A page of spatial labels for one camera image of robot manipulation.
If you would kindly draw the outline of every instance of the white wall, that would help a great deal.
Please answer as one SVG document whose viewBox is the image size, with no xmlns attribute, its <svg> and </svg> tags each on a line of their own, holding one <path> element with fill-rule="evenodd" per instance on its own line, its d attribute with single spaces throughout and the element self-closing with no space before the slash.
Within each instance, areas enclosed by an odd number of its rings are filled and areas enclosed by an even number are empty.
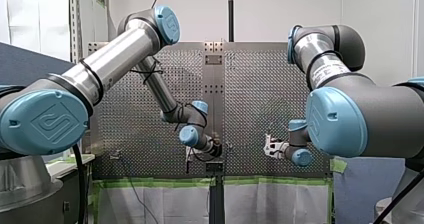
<svg viewBox="0 0 424 224">
<path fill-rule="evenodd" d="M 403 82 L 414 73 L 415 0 L 343 0 L 342 23 L 362 36 L 363 73 L 377 84 Z"/>
<path fill-rule="evenodd" d="M 122 18 L 150 8 L 153 0 L 109 0 L 109 35 Z M 285 42 L 295 24 L 339 24 L 341 0 L 234 0 L 235 41 Z M 181 24 L 181 41 L 228 40 L 227 0 L 158 0 Z"/>
<path fill-rule="evenodd" d="M 234 13 L 235 41 L 286 42 L 294 25 L 340 24 L 341 0 L 235 0 Z"/>
</svg>

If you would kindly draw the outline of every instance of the metal frame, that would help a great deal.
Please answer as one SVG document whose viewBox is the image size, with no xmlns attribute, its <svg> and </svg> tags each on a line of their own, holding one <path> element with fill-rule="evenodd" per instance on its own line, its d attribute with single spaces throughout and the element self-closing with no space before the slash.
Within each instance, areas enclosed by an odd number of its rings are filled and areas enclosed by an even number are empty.
<svg viewBox="0 0 424 224">
<path fill-rule="evenodd" d="M 71 61 L 75 64 L 82 58 L 82 34 L 79 0 L 69 0 L 71 22 Z"/>
<path fill-rule="evenodd" d="M 92 48 L 92 51 L 96 50 L 96 46 L 101 47 L 105 43 L 91 43 L 89 48 Z M 240 119 L 244 120 L 242 123 L 234 122 L 234 118 L 239 118 L 235 115 L 241 115 L 240 117 L 250 117 L 250 113 L 234 113 L 234 105 L 237 107 L 237 103 L 232 102 L 233 105 L 230 109 L 228 109 L 228 100 L 226 98 L 234 98 L 234 86 L 230 83 L 234 80 L 234 73 L 232 73 L 233 69 L 237 69 L 240 71 L 240 64 L 245 63 L 245 61 L 250 61 L 250 57 L 252 56 L 252 63 L 249 63 L 246 68 L 260 68 L 255 65 L 265 65 L 274 68 L 270 70 L 272 73 L 266 73 L 263 69 L 253 69 L 253 71 L 260 71 L 258 75 L 265 75 L 264 83 L 268 86 L 264 86 L 264 92 L 267 91 L 268 87 L 274 91 L 271 91 L 272 98 L 277 98 L 278 100 L 287 98 L 287 103 L 289 103 L 289 108 L 285 106 L 281 107 L 277 104 L 278 108 L 283 108 L 283 112 L 288 113 L 276 113 L 275 106 L 268 106 L 267 103 L 261 102 L 252 102 L 251 104 L 245 106 L 250 110 L 251 105 L 261 105 L 264 106 L 264 111 L 268 116 L 284 116 L 283 122 L 288 123 L 289 119 L 287 118 L 302 118 L 304 115 L 303 104 L 306 102 L 306 97 L 308 93 L 308 89 L 306 87 L 303 74 L 297 70 L 296 67 L 290 66 L 287 63 L 284 63 L 282 60 L 285 60 L 285 43 L 221 43 L 220 42 L 207 42 L 207 43 L 178 43 L 177 45 L 170 46 L 164 48 L 161 52 L 158 53 L 157 58 L 160 61 L 163 61 L 162 66 L 165 68 L 164 78 L 168 82 L 171 87 L 171 91 L 175 95 L 177 100 L 180 101 L 192 101 L 194 99 L 203 99 L 209 103 L 209 115 L 208 115 L 208 133 L 218 134 L 216 137 L 219 137 L 220 140 L 224 143 L 226 153 L 224 152 L 223 159 L 225 163 L 224 165 L 224 175 L 271 175 L 271 176 L 291 176 L 291 177 L 307 177 L 307 178 L 326 178 L 331 177 L 329 159 L 323 156 L 318 150 L 310 145 L 311 150 L 314 155 L 317 157 L 317 160 L 314 161 L 310 168 L 300 168 L 294 166 L 289 160 L 275 160 L 272 158 L 268 158 L 263 153 L 263 145 L 265 143 L 264 140 L 258 140 L 258 136 L 256 135 L 256 139 L 254 142 L 254 146 L 252 147 L 252 140 L 246 139 L 246 141 L 236 141 L 237 144 L 231 143 L 234 141 L 232 135 L 240 135 L 237 132 L 245 132 L 243 129 L 244 123 L 247 121 L 256 122 L 257 119 Z M 196 56 L 196 63 L 192 63 L 189 58 L 193 58 Z M 281 74 L 282 77 L 290 78 L 289 81 L 282 80 L 282 86 L 279 83 L 280 76 L 277 77 L 278 73 L 275 73 L 275 70 L 283 70 L 290 71 L 291 74 L 289 76 Z M 92 134 L 91 134 L 91 142 L 93 153 L 98 156 L 97 161 L 94 165 L 94 178 L 96 179 L 114 179 L 121 178 L 125 176 L 124 171 L 121 170 L 121 166 L 118 164 L 114 164 L 113 154 L 117 151 L 123 153 L 123 156 L 127 155 L 128 162 L 130 162 L 132 166 L 132 172 L 130 173 L 132 176 L 154 176 L 161 178 L 191 178 L 191 177 L 204 177 L 205 173 L 205 164 L 199 161 L 194 160 L 190 164 L 190 174 L 187 175 L 185 173 L 185 160 L 186 160 L 186 151 L 184 146 L 178 143 L 177 141 L 177 133 L 173 132 L 174 125 L 162 123 L 159 120 L 158 115 L 159 107 L 157 106 L 155 100 L 151 96 L 150 92 L 146 87 L 142 86 L 141 78 L 138 76 L 131 76 L 134 74 L 127 74 L 121 83 L 118 83 L 115 88 L 117 91 L 109 92 L 106 100 L 99 106 L 101 111 L 98 113 L 97 118 L 99 119 L 99 125 L 96 126 L 96 123 L 92 123 Z M 128 88 L 131 88 L 133 93 L 128 94 Z M 283 90 L 281 96 L 279 94 L 275 94 L 275 89 L 282 88 Z M 242 94 L 244 97 L 248 97 L 252 93 L 248 89 L 244 90 L 247 93 Z M 122 101 L 118 99 L 114 99 L 116 97 L 122 97 L 122 94 L 125 94 L 130 98 L 128 101 L 134 103 L 136 101 L 138 104 L 131 104 L 131 107 L 125 107 L 127 101 Z M 295 96 L 290 96 L 287 92 L 294 92 Z M 241 105 L 245 105 L 244 99 L 241 100 Z M 131 120 L 123 120 L 122 122 L 117 118 L 114 118 L 113 113 L 117 110 L 117 108 L 133 108 L 134 105 L 138 107 L 134 110 L 128 109 L 127 111 L 133 112 L 134 115 L 140 115 L 140 112 L 143 113 L 140 117 L 142 119 L 132 119 Z M 128 125 L 132 123 L 132 125 L 127 126 L 131 128 L 129 136 L 125 134 L 128 132 L 128 129 L 116 126 L 116 125 Z M 101 125 L 111 125 L 104 129 Z M 263 129 L 264 122 L 258 122 L 255 125 Z M 107 130 L 113 130 L 114 133 L 117 133 L 119 136 L 115 136 L 118 139 L 114 139 L 115 141 L 110 142 L 110 140 L 104 139 L 102 135 L 110 136 L 110 133 L 105 133 Z M 139 134 L 134 134 L 135 130 L 140 130 Z M 279 138 L 287 139 L 287 133 L 285 133 L 282 127 L 273 127 L 274 133 Z M 137 140 L 134 139 L 127 143 L 126 138 L 133 138 L 131 136 L 137 135 Z M 164 163 L 157 162 L 148 163 L 146 161 L 158 160 L 160 157 L 163 157 L 162 154 L 159 153 L 168 153 L 171 150 L 171 156 L 166 156 L 166 160 Z M 143 153 L 146 155 L 146 160 L 141 160 L 137 158 L 135 153 Z"/>
<path fill-rule="evenodd" d="M 203 100 L 211 104 L 206 133 L 222 140 L 224 116 L 225 60 L 222 42 L 205 42 L 202 89 Z"/>
</svg>

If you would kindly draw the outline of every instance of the silver arm tube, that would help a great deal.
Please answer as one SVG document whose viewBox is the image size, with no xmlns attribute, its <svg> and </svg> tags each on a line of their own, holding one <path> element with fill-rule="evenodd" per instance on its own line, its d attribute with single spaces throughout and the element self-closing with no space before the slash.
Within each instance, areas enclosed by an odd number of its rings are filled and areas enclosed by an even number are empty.
<svg viewBox="0 0 424 224">
<path fill-rule="evenodd" d="M 128 27 L 127 31 L 84 60 L 100 78 L 105 92 L 137 63 L 160 49 L 160 38 L 149 24 L 134 19 Z M 92 104 L 98 101 L 101 84 L 81 63 L 63 73 L 62 78 L 81 91 Z"/>
<path fill-rule="evenodd" d="M 155 62 L 156 60 L 153 57 L 146 57 L 135 68 L 137 71 L 143 72 L 144 79 L 148 78 L 146 81 L 147 86 L 159 104 L 160 109 L 165 113 L 170 112 L 176 108 L 177 102 L 161 75 L 159 73 L 149 74 L 149 72 L 153 71 L 154 65 L 156 65 Z"/>
</svg>

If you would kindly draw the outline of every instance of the black joint ring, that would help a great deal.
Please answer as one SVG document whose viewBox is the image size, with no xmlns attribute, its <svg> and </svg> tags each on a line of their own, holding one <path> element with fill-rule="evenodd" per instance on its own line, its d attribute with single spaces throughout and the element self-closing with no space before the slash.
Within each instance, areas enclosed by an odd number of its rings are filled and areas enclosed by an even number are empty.
<svg viewBox="0 0 424 224">
<path fill-rule="evenodd" d="M 84 104 L 85 108 L 87 109 L 88 116 L 91 117 L 93 115 L 93 107 L 91 106 L 90 102 L 87 100 L 87 98 L 73 85 L 71 85 L 69 82 L 63 80 L 62 78 L 59 78 L 55 75 L 49 75 L 46 80 L 52 81 L 56 83 L 57 85 L 63 87 L 68 92 L 76 96 L 81 100 L 81 102 Z"/>
<path fill-rule="evenodd" d="M 340 60 L 342 59 L 340 53 L 333 51 L 333 50 L 327 50 L 325 52 L 321 52 L 317 55 L 314 56 L 314 58 L 312 58 L 311 62 L 308 65 L 308 69 L 306 70 L 306 83 L 308 84 L 308 88 L 310 91 L 312 91 L 312 85 L 311 85 L 311 80 L 310 80 L 310 75 L 311 75 L 311 70 L 312 70 L 312 66 L 314 65 L 314 63 L 321 57 L 325 56 L 325 55 L 329 55 L 329 54 L 333 54 L 335 56 L 337 56 Z"/>
<path fill-rule="evenodd" d="M 164 111 L 162 111 L 162 113 L 163 114 L 169 114 L 169 113 L 172 113 L 172 112 L 174 112 L 177 108 L 178 108 L 178 103 L 175 105 L 175 107 L 174 108 L 172 108 L 170 111 L 167 111 L 167 112 L 164 112 Z"/>
<path fill-rule="evenodd" d="M 334 30 L 334 50 L 338 52 L 340 51 L 340 30 L 337 25 L 333 26 L 333 30 Z"/>
<path fill-rule="evenodd" d="M 98 91 L 99 91 L 99 98 L 97 99 L 97 102 L 96 103 L 93 103 L 93 106 L 95 106 L 95 105 L 99 104 L 102 101 L 103 95 L 105 93 L 104 92 L 104 88 L 103 88 L 102 80 L 100 80 L 100 77 L 97 75 L 97 73 L 95 71 L 93 71 L 93 69 L 91 69 L 91 67 L 87 63 L 85 63 L 84 59 L 81 59 L 79 61 L 79 63 L 82 64 L 85 67 L 85 69 L 87 69 L 94 76 L 94 78 L 97 81 L 97 84 L 99 85 L 99 89 L 98 89 Z"/>
<path fill-rule="evenodd" d="M 21 157 L 25 157 L 26 155 L 22 155 L 16 152 L 5 152 L 5 153 L 0 153 L 0 161 L 2 160 L 10 160 L 10 159 L 16 159 L 16 158 L 21 158 Z"/>
<path fill-rule="evenodd" d="M 325 81 L 321 82 L 321 84 L 319 84 L 317 86 L 317 88 L 323 87 L 323 86 L 327 85 L 329 82 L 331 82 L 331 81 L 333 81 L 337 78 L 344 77 L 344 76 L 360 76 L 360 77 L 364 77 L 364 78 L 367 78 L 368 80 L 372 81 L 369 77 L 365 76 L 364 74 L 357 73 L 357 72 L 345 72 L 345 73 L 340 73 L 340 74 L 337 74 L 337 75 L 334 75 L 334 76 L 327 78 Z"/>
<path fill-rule="evenodd" d="M 0 89 L 0 98 L 7 96 L 9 94 L 20 92 L 25 89 L 24 86 L 9 86 Z"/>
</svg>

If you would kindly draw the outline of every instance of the robotic arm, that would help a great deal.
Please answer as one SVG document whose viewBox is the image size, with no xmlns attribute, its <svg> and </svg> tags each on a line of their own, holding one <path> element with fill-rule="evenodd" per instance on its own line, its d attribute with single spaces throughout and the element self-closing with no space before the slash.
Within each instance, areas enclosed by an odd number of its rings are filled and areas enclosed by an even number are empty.
<svg viewBox="0 0 424 224">
<path fill-rule="evenodd" d="M 128 71 L 136 67 L 168 122 L 190 123 L 180 133 L 183 144 L 220 155 L 203 132 L 207 104 L 183 107 L 174 100 L 151 56 L 178 42 L 180 29 L 168 7 L 132 14 L 122 21 L 119 36 L 62 75 L 50 74 L 24 89 L 9 87 L 0 94 L 0 152 L 49 155 L 64 151 L 82 137 L 93 106 Z"/>
<path fill-rule="evenodd" d="M 295 27 L 289 62 L 306 73 L 306 129 L 320 150 L 342 157 L 424 157 L 424 82 L 379 87 L 360 70 L 362 39 L 346 26 Z"/>
</svg>

